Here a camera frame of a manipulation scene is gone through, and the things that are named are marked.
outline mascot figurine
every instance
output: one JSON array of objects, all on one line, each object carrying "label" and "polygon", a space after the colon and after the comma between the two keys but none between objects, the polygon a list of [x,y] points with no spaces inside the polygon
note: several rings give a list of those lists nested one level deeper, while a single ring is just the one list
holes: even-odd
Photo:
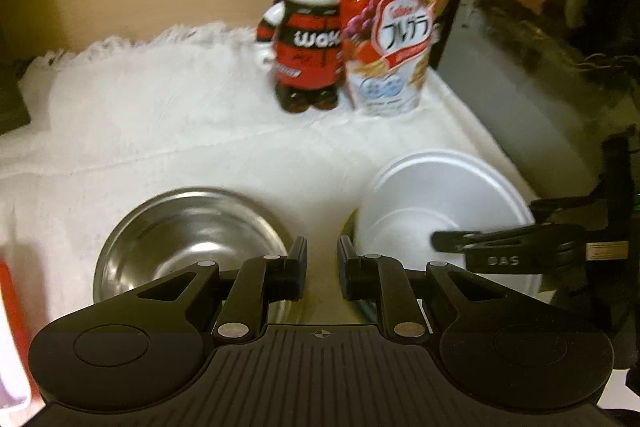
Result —
[{"label": "mascot figurine", "polygon": [[276,96],[288,112],[338,105],[342,74],[340,0],[274,0],[256,31],[256,56],[273,68]]}]

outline cereal box logo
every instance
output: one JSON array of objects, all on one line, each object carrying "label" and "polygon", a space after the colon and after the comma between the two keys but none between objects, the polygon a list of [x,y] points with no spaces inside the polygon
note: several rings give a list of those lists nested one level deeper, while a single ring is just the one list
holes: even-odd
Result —
[{"label": "cereal box logo", "polygon": [[398,96],[404,87],[404,79],[397,74],[390,74],[384,79],[366,78],[360,85],[360,93],[367,100],[377,98],[393,98]]},{"label": "cereal box logo", "polygon": [[393,68],[428,47],[433,17],[433,4],[425,0],[381,0],[371,44]]}]

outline ridged black surface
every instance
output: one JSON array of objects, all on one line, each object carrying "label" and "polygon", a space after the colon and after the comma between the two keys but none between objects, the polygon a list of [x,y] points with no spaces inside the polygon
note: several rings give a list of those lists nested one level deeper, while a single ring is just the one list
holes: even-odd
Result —
[{"label": "ridged black surface", "polygon": [[[316,336],[318,331],[331,334]],[[31,427],[605,427],[592,405],[549,415],[495,409],[459,391],[423,347],[385,340],[376,327],[270,326],[243,346],[221,347],[177,396],[118,414],[52,404]]]}]

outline red cereal box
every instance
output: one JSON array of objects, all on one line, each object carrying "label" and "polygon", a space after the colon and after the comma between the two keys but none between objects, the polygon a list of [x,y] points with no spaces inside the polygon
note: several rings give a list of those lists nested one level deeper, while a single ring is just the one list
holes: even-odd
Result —
[{"label": "red cereal box", "polygon": [[437,0],[341,0],[347,86],[356,107],[392,116],[417,107],[431,46]]}]

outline figurine foot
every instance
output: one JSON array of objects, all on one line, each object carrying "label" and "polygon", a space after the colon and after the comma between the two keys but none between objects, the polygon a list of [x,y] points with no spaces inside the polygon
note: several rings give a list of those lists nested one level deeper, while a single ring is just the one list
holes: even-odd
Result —
[{"label": "figurine foot", "polygon": [[277,83],[276,97],[280,102],[280,107],[287,112],[305,112],[309,108],[305,93],[293,87]]},{"label": "figurine foot", "polygon": [[328,111],[334,109],[338,105],[338,92],[335,86],[328,86],[324,89],[318,89],[311,96],[314,107]]}]

